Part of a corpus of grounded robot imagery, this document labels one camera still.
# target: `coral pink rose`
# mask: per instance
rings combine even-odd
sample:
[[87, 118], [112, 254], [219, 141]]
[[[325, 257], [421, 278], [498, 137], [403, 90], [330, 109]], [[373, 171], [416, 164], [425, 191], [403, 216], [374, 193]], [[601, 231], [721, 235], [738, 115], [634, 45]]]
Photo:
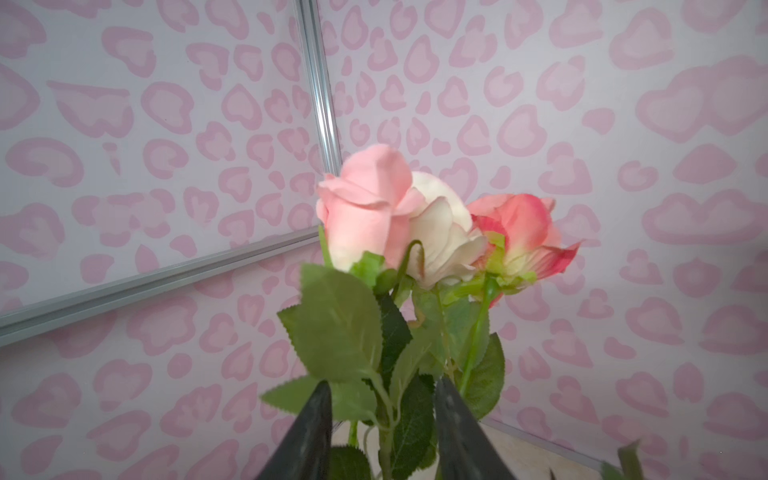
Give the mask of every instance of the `coral pink rose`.
[[[541, 199], [528, 194], [490, 195], [472, 202], [468, 208], [480, 230], [504, 236], [501, 271], [492, 273], [505, 279], [535, 273], [536, 280], [541, 280], [565, 271], [576, 256], [579, 243], [560, 248], [561, 235], [550, 216], [554, 208], [551, 198]], [[476, 265], [485, 267], [494, 249], [489, 245]]]

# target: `green stem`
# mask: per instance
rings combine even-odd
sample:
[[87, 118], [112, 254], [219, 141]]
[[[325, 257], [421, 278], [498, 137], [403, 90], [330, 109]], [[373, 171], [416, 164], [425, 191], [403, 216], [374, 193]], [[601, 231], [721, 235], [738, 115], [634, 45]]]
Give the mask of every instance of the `green stem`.
[[496, 283], [496, 279], [485, 274], [485, 282], [483, 283], [483, 295], [482, 295], [482, 303], [480, 304], [480, 312], [478, 313], [478, 318], [475, 321], [475, 326], [472, 328], [472, 343], [469, 347], [469, 354], [467, 355], [467, 362], [464, 364], [464, 369], [462, 371], [462, 384], [458, 386], [458, 392], [461, 394], [462, 397], [466, 397], [467, 388], [469, 387], [469, 380], [472, 376], [472, 369], [474, 368], [475, 364], [477, 363], [479, 350], [480, 350], [480, 329], [482, 325], [482, 320], [484, 315], [488, 315], [488, 309], [491, 306], [491, 302], [493, 299], [498, 295], [499, 286], [498, 283]]
[[353, 447], [357, 447], [357, 420], [349, 423], [349, 440], [347, 440]]

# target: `green leaf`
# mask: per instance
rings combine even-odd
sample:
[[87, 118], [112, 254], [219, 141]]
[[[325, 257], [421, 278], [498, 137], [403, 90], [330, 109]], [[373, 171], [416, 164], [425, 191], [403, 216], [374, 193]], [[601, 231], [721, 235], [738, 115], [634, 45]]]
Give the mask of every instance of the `green leaf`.
[[293, 337], [293, 331], [299, 322], [299, 305], [289, 306], [277, 313], [277, 318], [283, 323], [289, 337]]
[[397, 283], [397, 270], [388, 268], [376, 277], [376, 286], [373, 287], [373, 292], [376, 295], [384, 295], [395, 287]]
[[328, 251], [328, 237], [326, 237], [326, 229], [323, 225], [317, 226], [317, 233], [320, 238], [320, 250], [323, 252], [323, 263], [325, 266], [333, 267], [333, 261], [331, 261], [331, 253]]
[[371, 467], [366, 454], [346, 445], [331, 448], [329, 480], [371, 480]]
[[[468, 297], [464, 297], [448, 305], [444, 311], [449, 354], [457, 365], [463, 367], [467, 361], [469, 349], [472, 346], [472, 327], [478, 319], [480, 303], [470, 302]], [[488, 344], [482, 344], [480, 347], [484, 350]]]
[[600, 476], [603, 480], [627, 480], [627, 478], [619, 472], [618, 468], [607, 462], [603, 462]]
[[637, 457], [637, 447], [639, 445], [640, 440], [635, 440], [631, 444], [619, 449], [619, 462], [627, 480], [643, 480], [643, 468], [640, 465], [640, 459]]
[[[301, 376], [265, 392], [261, 399], [285, 412], [299, 413], [318, 382], [313, 376]], [[376, 395], [362, 380], [332, 382], [331, 398], [333, 419], [337, 422], [371, 420], [376, 417]]]
[[[481, 362], [472, 370], [469, 379], [466, 402], [477, 420], [489, 414], [498, 403], [504, 386], [504, 351], [498, 334], [490, 336], [488, 348]], [[456, 372], [456, 383], [460, 384], [462, 373]]]
[[392, 379], [389, 384], [389, 398], [397, 409], [411, 379], [419, 369], [419, 363], [424, 355], [432, 348], [439, 332], [435, 329], [419, 328], [412, 331], [413, 340], [402, 350], [392, 369]]
[[429, 439], [429, 446], [424, 454], [424, 458], [419, 462], [418, 470], [426, 470], [437, 460], [437, 429], [432, 430], [432, 437]]
[[432, 394], [414, 378], [402, 396], [402, 417], [392, 444], [392, 478], [406, 480], [419, 466], [435, 429]]
[[389, 379], [392, 377], [392, 369], [395, 368], [397, 358], [402, 349], [411, 341], [411, 331], [406, 319], [402, 317], [400, 309], [392, 301], [389, 295], [376, 297], [382, 315], [382, 362], [381, 375], [384, 388], [389, 389]]
[[349, 273], [361, 279], [369, 288], [376, 286], [376, 279], [384, 265], [384, 257], [375, 253], [363, 252], [360, 260], [349, 268]]
[[305, 263], [301, 304], [291, 341], [307, 371], [345, 382], [369, 378], [379, 368], [382, 327], [370, 288], [348, 273]]

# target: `flower bouquet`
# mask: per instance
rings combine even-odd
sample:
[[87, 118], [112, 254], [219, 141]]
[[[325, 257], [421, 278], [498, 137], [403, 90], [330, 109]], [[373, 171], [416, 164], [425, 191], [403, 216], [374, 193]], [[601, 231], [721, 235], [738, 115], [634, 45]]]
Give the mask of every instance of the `flower bouquet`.
[[[325, 265], [303, 265], [300, 303], [278, 312], [308, 374], [262, 399], [298, 413], [327, 380], [352, 447], [334, 449], [332, 472], [363, 465], [357, 478], [372, 477], [356, 448], [361, 422], [365, 439], [377, 429], [380, 475], [405, 480], [435, 462], [438, 379], [456, 385], [477, 420], [499, 400], [505, 357], [489, 309], [565, 270], [579, 245], [560, 246], [552, 199], [502, 194], [464, 205], [385, 145], [351, 156], [317, 191]], [[408, 299], [412, 322], [400, 313]]]

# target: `pink spot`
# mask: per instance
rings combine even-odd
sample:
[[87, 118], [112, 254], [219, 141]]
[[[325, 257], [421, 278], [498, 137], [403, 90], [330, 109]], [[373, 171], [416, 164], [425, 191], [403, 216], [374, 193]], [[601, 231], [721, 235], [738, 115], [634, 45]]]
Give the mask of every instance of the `pink spot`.
[[230, 247], [241, 247], [250, 242], [255, 224], [253, 210], [242, 210], [222, 218], [219, 233], [230, 239]]
[[237, 40], [248, 36], [248, 18], [237, 0], [207, 0], [205, 13], [212, 24], [226, 28]]
[[518, 360], [520, 367], [520, 376], [529, 382], [536, 379], [548, 379], [552, 375], [552, 370], [544, 357], [541, 356], [532, 346], [525, 350]]
[[69, 326], [44, 333], [58, 354], [65, 359], [77, 359], [96, 350], [104, 342], [118, 319], [116, 310], [92, 317]]
[[457, 41], [448, 59], [449, 65], [457, 68], [473, 66], [476, 62], [485, 63], [496, 53], [496, 35], [485, 35], [485, 17], [477, 15], [467, 24], [466, 35]]
[[711, 294], [720, 284], [720, 268], [698, 258], [674, 267], [672, 279], [682, 293], [693, 298]]
[[156, 480], [176, 480], [177, 472], [170, 467], [179, 458], [178, 445], [168, 445], [157, 449], [141, 460], [126, 468], [118, 480], [135, 480], [152, 478]]
[[753, 240], [764, 230], [768, 207], [740, 190], [722, 190], [696, 202], [671, 194], [645, 212], [643, 228], [652, 240], [673, 245], [728, 245]]
[[664, 386], [648, 372], [638, 372], [629, 379], [618, 380], [616, 393], [624, 403], [643, 413], [662, 418], [670, 415]]
[[632, 250], [627, 255], [627, 262], [629, 265], [623, 266], [619, 270], [621, 278], [640, 285], [661, 285], [664, 283], [659, 266], [649, 261], [648, 252], [645, 250]]
[[139, 245], [134, 256], [134, 262], [136, 264], [136, 271], [139, 273], [149, 273], [160, 268], [157, 255], [146, 245]]
[[674, 58], [672, 24], [655, 8], [640, 10], [614, 37], [608, 52], [614, 65], [624, 70], [666, 63]]
[[424, 11], [424, 22], [433, 31], [451, 38], [464, 15], [465, 0], [431, 0]]
[[587, 164], [575, 157], [574, 149], [567, 142], [552, 145], [547, 152], [549, 171], [538, 178], [538, 186], [548, 194], [582, 195], [592, 192], [592, 178]]
[[190, 112], [194, 99], [180, 85], [154, 82], [141, 94], [141, 107], [152, 120], [172, 133], [188, 134], [192, 131]]
[[256, 409], [258, 401], [258, 386], [256, 383], [251, 383], [238, 393], [235, 393], [224, 408], [221, 409], [221, 419], [225, 422], [234, 420], [232, 430], [235, 433], [247, 432], [253, 422], [251, 413]]
[[680, 314], [664, 299], [647, 298], [639, 307], [627, 310], [626, 320], [630, 330], [646, 340], [666, 345], [683, 343]]
[[287, 43], [279, 43], [272, 49], [272, 62], [286, 80], [299, 81], [301, 56]]
[[208, 329], [200, 335], [200, 349], [206, 353], [219, 353], [237, 342], [237, 332], [232, 317], [227, 313], [212, 316]]
[[160, 419], [160, 430], [177, 438], [192, 435], [202, 422], [210, 422], [221, 403], [221, 385], [197, 387], [181, 396], [176, 405]]
[[51, 466], [56, 449], [63, 441], [64, 437], [61, 435], [50, 435], [25, 446], [19, 456], [22, 471], [27, 475], [45, 472]]
[[0, 40], [0, 55], [3, 57], [24, 58], [29, 47], [48, 40], [42, 23], [29, 10], [15, 3], [3, 3], [0, 7], [0, 23], [8, 32]]
[[134, 111], [128, 90], [58, 81], [47, 81], [45, 84], [53, 91], [61, 115], [82, 134], [92, 138], [104, 134], [122, 138], [131, 131]]
[[406, 78], [415, 84], [423, 84], [432, 80], [432, 78], [437, 73], [439, 65], [440, 59], [432, 51], [432, 44], [429, 41], [429, 36], [422, 35], [417, 38], [416, 41], [414, 41], [411, 45], [411, 48], [406, 55], [406, 61], [403, 68], [406, 74]]
[[127, 334], [141, 341], [147, 355], [160, 355], [194, 337], [196, 312], [197, 302], [189, 296], [161, 300], [134, 313], [128, 319]]
[[242, 84], [235, 85], [227, 93], [221, 111], [228, 121], [240, 122], [248, 130], [258, 130], [261, 126], [261, 107]]
[[503, 66], [495, 67], [485, 77], [483, 95], [494, 107], [504, 107], [523, 91], [523, 77], [520, 72], [505, 74]]
[[566, 319], [557, 319], [549, 327], [553, 339], [545, 340], [541, 348], [553, 359], [571, 365], [592, 368], [594, 365], [587, 351], [584, 340], [574, 332], [574, 327]]
[[715, 145], [704, 144], [686, 155], [672, 174], [678, 180], [704, 185], [727, 177], [736, 167], [736, 161], [729, 154]]
[[195, 246], [194, 240], [189, 235], [179, 235], [170, 241], [169, 246], [186, 258], [192, 258], [197, 255], [197, 246]]
[[535, 283], [517, 295], [504, 298], [507, 306], [518, 317], [529, 322], [541, 322], [549, 317], [549, 304], [541, 295], [541, 284]]
[[248, 167], [232, 167], [219, 174], [219, 190], [229, 194], [238, 203], [245, 203], [250, 198], [253, 182]]
[[0, 244], [22, 255], [53, 260], [64, 238], [64, 225], [48, 205], [29, 204], [0, 217]]
[[252, 342], [244, 343], [230, 353], [221, 364], [221, 376], [241, 382], [250, 376], [253, 370]]
[[107, 420], [88, 432], [85, 438], [96, 444], [96, 455], [113, 462], [122, 462], [139, 448], [139, 438], [152, 423], [143, 410], [131, 410]]
[[148, 363], [131, 365], [123, 359], [105, 363], [96, 372], [93, 383], [101, 411], [112, 412], [122, 402], [135, 399], [151, 380], [152, 367]]
[[564, 218], [555, 224], [563, 236], [563, 243], [571, 245], [581, 241], [582, 247], [599, 247], [598, 239], [601, 225], [594, 211], [586, 205], [574, 205]]
[[755, 355], [768, 351], [768, 323], [749, 307], [727, 305], [707, 318], [699, 346], [708, 352]]
[[440, 171], [439, 177], [464, 200], [467, 201], [478, 184], [478, 170], [468, 158], [459, 158], [451, 168]]
[[181, 33], [184, 33], [188, 26], [200, 22], [200, 15], [190, 0], [157, 0], [157, 10], [166, 25]]
[[610, 108], [595, 108], [584, 114], [581, 118], [581, 124], [587, 128], [605, 135], [614, 127], [616, 114]]
[[518, 412], [518, 424], [526, 432], [548, 440], [552, 437], [552, 429], [547, 425], [544, 411], [536, 407], [525, 407]]
[[149, 173], [161, 180], [172, 178], [174, 170], [185, 167], [190, 160], [181, 146], [162, 138], [148, 141], [142, 156]]
[[230, 51], [211, 43], [187, 45], [187, 57], [200, 66], [200, 81], [213, 91], [221, 90], [221, 78], [229, 68]]
[[240, 474], [240, 480], [252, 480], [256, 478], [264, 469], [266, 462], [270, 459], [270, 448], [266, 443], [260, 443], [250, 450], [248, 462], [243, 467]]
[[103, 253], [94, 253], [80, 260], [80, 276], [91, 285], [104, 282], [109, 267], [114, 265], [114, 257]]
[[168, 361], [167, 372], [172, 379], [180, 379], [192, 370], [192, 357], [186, 353], [177, 353]]
[[235, 291], [232, 276], [234, 272], [222, 273], [194, 283], [195, 290], [210, 298], [225, 299]]
[[101, 33], [101, 44], [110, 56], [125, 63], [130, 73], [149, 78], [157, 63], [153, 38], [150, 32], [136, 28], [107, 27]]
[[581, 384], [572, 376], [558, 379], [559, 393], [549, 396], [549, 402], [565, 415], [587, 423], [599, 424], [598, 414], [592, 401], [581, 393]]
[[219, 444], [211, 453], [205, 455], [199, 462], [192, 465], [184, 480], [214, 480], [211, 472], [216, 472], [215, 480], [231, 480], [237, 474], [237, 450], [240, 443], [237, 440], [226, 440]]
[[504, 22], [504, 40], [511, 50], [519, 48], [526, 38], [541, 30], [544, 12], [536, 0], [517, 0]]
[[637, 350], [619, 342], [614, 336], [609, 336], [605, 339], [603, 350], [615, 359], [631, 360], [637, 356]]
[[264, 64], [261, 60], [261, 48], [252, 45], [238, 45], [233, 56], [235, 66], [244, 71], [253, 81], [261, 80]]
[[715, 397], [707, 407], [707, 418], [703, 427], [719, 435], [751, 441], [768, 438], [768, 412], [743, 393]]
[[207, 226], [219, 210], [219, 197], [214, 192], [205, 192], [196, 187], [184, 191], [184, 209], [189, 218], [201, 227]]
[[627, 192], [639, 192], [651, 188], [659, 180], [654, 167], [642, 167], [637, 160], [628, 161], [619, 168], [619, 187]]
[[362, 12], [358, 5], [353, 6], [346, 13], [341, 28], [341, 42], [349, 50], [357, 50], [368, 39], [368, 25], [362, 19]]
[[603, 37], [600, 0], [568, 0], [565, 13], [549, 26], [549, 39], [555, 47], [573, 48]]
[[674, 371], [674, 395], [698, 403], [704, 395], [704, 377], [693, 363], [686, 362]]
[[277, 379], [288, 372], [288, 352], [291, 350], [287, 340], [277, 340], [269, 345], [259, 361], [259, 372], [271, 379]]
[[46, 177], [56, 187], [74, 187], [84, 175], [80, 157], [68, 145], [53, 138], [19, 141], [8, 150], [5, 162], [22, 175]]
[[534, 105], [522, 105], [513, 111], [496, 137], [498, 146], [513, 157], [530, 157], [538, 153], [547, 141], [547, 132], [538, 124]]

